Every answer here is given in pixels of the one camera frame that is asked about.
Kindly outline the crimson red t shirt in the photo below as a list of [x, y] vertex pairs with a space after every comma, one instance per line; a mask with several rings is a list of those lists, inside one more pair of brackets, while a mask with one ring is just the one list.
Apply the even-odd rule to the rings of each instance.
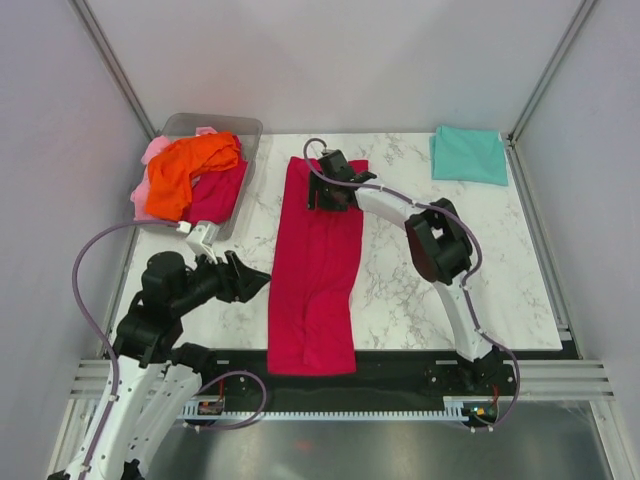
[[308, 208], [313, 173], [289, 160], [268, 300], [267, 369], [272, 375], [356, 371], [350, 299], [364, 214]]

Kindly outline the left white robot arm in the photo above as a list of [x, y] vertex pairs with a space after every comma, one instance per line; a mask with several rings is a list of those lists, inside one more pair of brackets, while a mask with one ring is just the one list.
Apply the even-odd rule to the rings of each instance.
[[55, 479], [143, 479], [183, 406], [220, 379], [213, 351], [175, 345], [183, 317], [215, 299], [246, 303], [271, 277], [228, 251], [201, 254], [189, 268], [181, 254], [153, 255], [110, 351], [107, 384], [78, 452]]

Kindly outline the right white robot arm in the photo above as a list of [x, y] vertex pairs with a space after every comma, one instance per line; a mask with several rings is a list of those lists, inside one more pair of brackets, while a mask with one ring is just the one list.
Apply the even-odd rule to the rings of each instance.
[[512, 361], [512, 386], [520, 393], [520, 368], [513, 352], [490, 337], [480, 325], [469, 289], [469, 279], [482, 265], [477, 238], [458, 217], [453, 204], [442, 198], [421, 203], [375, 182], [368, 171], [347, 180], [311, 171], [308, 206], [330, 211], [355, 207], [405, 231], [411, 260], [418, 274], [434, 285], [445, 309], [458, 356], [458, 381], [477, 394], [506, 377], [505, 353]]

